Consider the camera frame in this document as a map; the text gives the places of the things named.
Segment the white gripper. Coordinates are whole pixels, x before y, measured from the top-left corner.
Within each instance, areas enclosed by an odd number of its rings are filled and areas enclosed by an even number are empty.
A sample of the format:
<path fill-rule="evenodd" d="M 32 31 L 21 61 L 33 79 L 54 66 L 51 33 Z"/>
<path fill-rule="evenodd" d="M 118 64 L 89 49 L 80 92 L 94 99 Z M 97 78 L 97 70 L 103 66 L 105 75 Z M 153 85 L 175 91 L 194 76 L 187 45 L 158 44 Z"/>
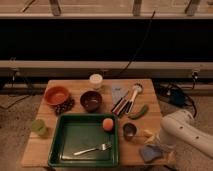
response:
<path fill-rule="evenodd" d="M 146 140 L 146 145 L 156 154 L 156 158 L 164 159 L 167 163 L 173 160 L 174 144 L 164 142 L 159 134 L 154 134 Z"/>

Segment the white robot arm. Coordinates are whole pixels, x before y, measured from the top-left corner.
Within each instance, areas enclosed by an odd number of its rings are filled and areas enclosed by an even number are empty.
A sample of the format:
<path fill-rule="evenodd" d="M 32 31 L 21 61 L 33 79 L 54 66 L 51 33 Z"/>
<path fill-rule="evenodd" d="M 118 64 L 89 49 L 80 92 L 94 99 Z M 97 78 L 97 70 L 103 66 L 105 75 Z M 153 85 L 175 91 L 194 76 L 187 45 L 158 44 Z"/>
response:
<path fill-rule="evenodd" d="M 198 130 L 193 123 L 194 117 L 188 110 L 180 109 L 168 114 L 161 119 L 160 130 L 151 137 L 150 144 L 170 153 L 182 141 L 213 159 L 213 135 Z"/>

